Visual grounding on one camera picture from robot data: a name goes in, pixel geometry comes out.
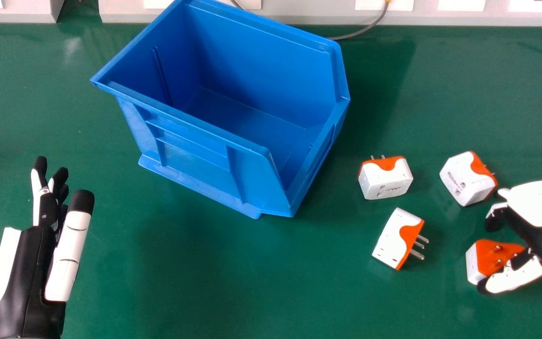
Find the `plug pin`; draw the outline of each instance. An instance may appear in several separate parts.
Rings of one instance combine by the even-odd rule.
[[[416,258],[419,259],[419,260],[424,260],[424,259],[425,259],[425,257],[424,257],[423,254],[421,254],[421,253],[419,253],[418,251],[415,251],[415,250],[411,250],[411,251],[409,252],[409,254],[410,254],[410,255],[413,255],[414,257],[416,257]]]
[[[426,238],[425,236],[423,236],[423,235],[421,235],[421,234],[418,234],[418,235],[417,235],[417,238],[418,238],[420,241],[425,242],[426,244],[429,244],[429,243],[430,243],[430,240],[428,240],[428,238]]]

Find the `blue container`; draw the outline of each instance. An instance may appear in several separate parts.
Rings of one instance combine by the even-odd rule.
[[[215,0],[175,0],[91,81],[142,167],[252,218],[294,216],[350,101],[337,43]]]

